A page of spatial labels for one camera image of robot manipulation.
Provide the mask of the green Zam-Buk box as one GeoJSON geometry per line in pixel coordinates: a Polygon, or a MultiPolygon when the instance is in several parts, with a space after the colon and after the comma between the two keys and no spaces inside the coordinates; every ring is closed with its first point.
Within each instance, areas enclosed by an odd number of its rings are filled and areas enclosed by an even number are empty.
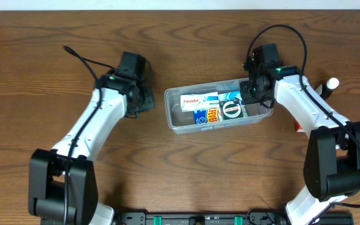
{"type": "Polygon", "coordinates": [[[224,120],[244,117],[244,110],[239,100],[223,101],[219,105],[224,120]]]}

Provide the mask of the clear plastic container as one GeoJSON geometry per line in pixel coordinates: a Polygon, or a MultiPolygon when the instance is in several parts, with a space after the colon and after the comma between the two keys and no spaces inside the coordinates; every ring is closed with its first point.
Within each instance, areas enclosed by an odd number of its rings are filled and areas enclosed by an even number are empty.
{"type": "Polygon", "coordinates": [[[184,94],[205,94],[217,92],[218,94],[232,91],[240,91],[240,83],[247,81],[244,79],[233,79],[227,81],[210,82],[196,84],[192,86],[174,87],[164,93],[167,121],[169,127],[176,134],[194,133],[213,129],[228,128],[233,126],[243,126],[260,122],[262,119],[271,116],[272,109],[267,109],[257,104],[247,104],[248,117],[231,119],[227,121],[195,124],[194,111],[183,112],[181,110],[180,98],[184,94]]]}

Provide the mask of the white Panadol packet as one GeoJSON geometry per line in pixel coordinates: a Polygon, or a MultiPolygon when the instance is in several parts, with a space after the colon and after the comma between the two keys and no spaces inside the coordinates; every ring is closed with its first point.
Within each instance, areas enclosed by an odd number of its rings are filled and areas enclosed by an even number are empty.
{"type": "Polygon", "coordinates": [[[184,94],[181,95],[180,105],[183,112],[217,108],[219,106],[218,93],[184,94]]]}

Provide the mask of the red Panadol box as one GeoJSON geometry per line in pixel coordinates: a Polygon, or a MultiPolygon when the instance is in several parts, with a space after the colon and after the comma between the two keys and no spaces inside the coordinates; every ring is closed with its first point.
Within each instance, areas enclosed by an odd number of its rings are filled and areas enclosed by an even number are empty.
{"type": "Polygon", "coordinates": [[[295,120],[294,121],[294,129],[297,133],[303,133],[304,129],[302,128],[302,126],[295,120]]]}

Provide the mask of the blue fever medicine box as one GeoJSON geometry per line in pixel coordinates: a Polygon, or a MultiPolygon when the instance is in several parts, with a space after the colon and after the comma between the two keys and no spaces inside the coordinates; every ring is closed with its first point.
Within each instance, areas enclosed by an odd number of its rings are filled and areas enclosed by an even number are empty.
{"type": "MultiPolygon", "coordinates": [[[[249,116],[248,111],[246,109],[246,105],[242,102],[240,91],[232,91],[232,92],[218,94],[218,98],[219,98],[219,103],[223,101],[239,100],[244,110],[244,118],[249,116]]],[[[194,111],[193,114],[194,114],[195,124],[227,121],[223,119],[223,114],[220,110],[220,106],[211,109],[197,110],[194,111]]]]}

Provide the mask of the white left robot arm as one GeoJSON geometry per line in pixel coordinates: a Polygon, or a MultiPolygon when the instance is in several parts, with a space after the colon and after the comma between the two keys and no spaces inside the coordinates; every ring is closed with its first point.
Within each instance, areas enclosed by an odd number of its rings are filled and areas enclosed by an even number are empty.
{"type": "Polygon", "coordinates": [[[29,161],[28,211],[41,224],[113,224],[99,201],[94,162],[114,126],[155,107],[149,61],[123,52],[118,67],[95,77],[92,97],[71,130],[29,161]]]}

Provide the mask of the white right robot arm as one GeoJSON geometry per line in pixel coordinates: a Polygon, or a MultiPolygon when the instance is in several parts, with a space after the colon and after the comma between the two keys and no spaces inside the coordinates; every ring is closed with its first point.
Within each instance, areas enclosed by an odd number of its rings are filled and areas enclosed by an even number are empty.
{"type": "Polygon", "coordinates": [[[314,224],[335,205],[360,191],[360,121],[337,113],[310,86],[297,66],[285,66],[275,44],[250,50],[241,83],[245,104],[284,106],[309,143],[303,167],[305,186],[286,204],[288,224],[314,224]]]}

